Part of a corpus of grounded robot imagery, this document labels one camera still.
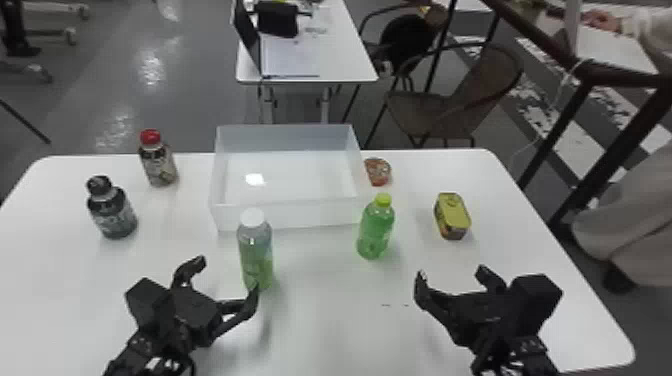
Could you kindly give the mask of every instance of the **person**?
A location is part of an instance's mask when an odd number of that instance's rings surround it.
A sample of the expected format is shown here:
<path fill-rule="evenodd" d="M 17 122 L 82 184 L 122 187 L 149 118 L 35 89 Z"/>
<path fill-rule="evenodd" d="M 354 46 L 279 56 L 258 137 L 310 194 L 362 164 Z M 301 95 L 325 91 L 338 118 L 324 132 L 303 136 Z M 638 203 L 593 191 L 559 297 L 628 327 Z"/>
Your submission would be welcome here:
<path fill-rule="evenodd" d="M 591 10 L 583 22 L 638 38 L 660 52 L 672 51 L 672 8 L 624 18 Z M 603 285 L 612 292 L 624 293 L 637 284 L 672 286 L 672 143 L 611 185 L 597 208 L 553 231 L 609 262 Z"/>
<path fill-rule="evenodd" d="M 7 48 L 7 56 L 32 57 L 39 54 L 40 48 L 31 46 L 26 39 L 23 1 L 0 0 L 0 12 L 5 21 L 5 35 L 2 37 L 2 42 Z"/>

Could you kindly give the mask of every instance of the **green soda bottle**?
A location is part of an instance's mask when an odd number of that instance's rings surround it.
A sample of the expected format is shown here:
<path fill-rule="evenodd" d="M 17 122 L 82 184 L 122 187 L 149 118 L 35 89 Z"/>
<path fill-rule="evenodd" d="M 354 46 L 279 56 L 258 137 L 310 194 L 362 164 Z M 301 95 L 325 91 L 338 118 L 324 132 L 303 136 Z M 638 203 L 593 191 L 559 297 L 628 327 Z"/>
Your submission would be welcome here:
<path fill-rule="evenodd" d="M 367 260 L 380 257 L 390 242 L 392 225 L 394 225 L 394 209 L 390 204 L 392 204 L 392 196 L 388 193 L 378 193 L 362 213 L 357 252 Z"/>
<path fill-rule="evenodd" d="M 266 222 L 264 212 L 260 209 L 246 209 L 240 215 L 236 237 L 243 269 L 243 282 L 248 290 L 252 290 L 257 284 L 261 290 L 271 286 L 273 281 L 271 234 L 271 226 Z"/>

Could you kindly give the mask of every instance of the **paper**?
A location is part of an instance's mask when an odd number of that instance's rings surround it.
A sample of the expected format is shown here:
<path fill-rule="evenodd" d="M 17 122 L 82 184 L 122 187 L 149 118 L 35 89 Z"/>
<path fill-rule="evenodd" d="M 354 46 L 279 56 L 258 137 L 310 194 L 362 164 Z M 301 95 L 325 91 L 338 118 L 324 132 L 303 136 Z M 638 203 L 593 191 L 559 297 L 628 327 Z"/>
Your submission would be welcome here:
<path fill-rule="evenodd" d="M 271 78 L 317 77 L 311 43 L 308 38 L 286 39 L 262 34 L 262 73 Z"/>

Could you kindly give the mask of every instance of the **yellow can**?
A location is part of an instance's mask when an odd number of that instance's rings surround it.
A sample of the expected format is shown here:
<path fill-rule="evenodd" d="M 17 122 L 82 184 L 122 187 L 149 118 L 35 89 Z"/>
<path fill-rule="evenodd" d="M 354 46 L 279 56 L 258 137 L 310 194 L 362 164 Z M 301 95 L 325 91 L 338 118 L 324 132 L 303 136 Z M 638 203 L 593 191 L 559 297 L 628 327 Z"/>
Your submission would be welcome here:
<path fill-rule="evenodd" d="M 448 240 L 462 239 L 471 227 L 464 200 L 457 193 L 439 193 L 434 204 L 434 217 L 441 236 Z"/>

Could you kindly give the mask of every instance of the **black bag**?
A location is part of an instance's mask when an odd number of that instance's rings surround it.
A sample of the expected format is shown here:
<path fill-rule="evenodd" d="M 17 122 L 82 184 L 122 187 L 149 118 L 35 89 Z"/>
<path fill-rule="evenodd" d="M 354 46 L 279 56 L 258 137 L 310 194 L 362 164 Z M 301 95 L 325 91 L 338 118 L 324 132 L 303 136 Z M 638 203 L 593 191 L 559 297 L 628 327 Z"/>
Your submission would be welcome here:
<path fill-rule="evenodd" d="M 406 60 L 429 51 L 435 36 L 436 31 L 422 17 L 415 14 L 399 16 L 385 26 L 380 36 L 384 56 L 376 58 L 389 60 L 396 74 Z M 408 72 L 415 69 L 418 63 L 411 64 Z"/>
<path fill-rule="evenodd" d="M 254 6 L 257 13 L 257 29 L 266 34 L 294 38 L 299 34 L 296 15 L 299 8 L 294 4 L 277 1 L 260 1 Z"/>

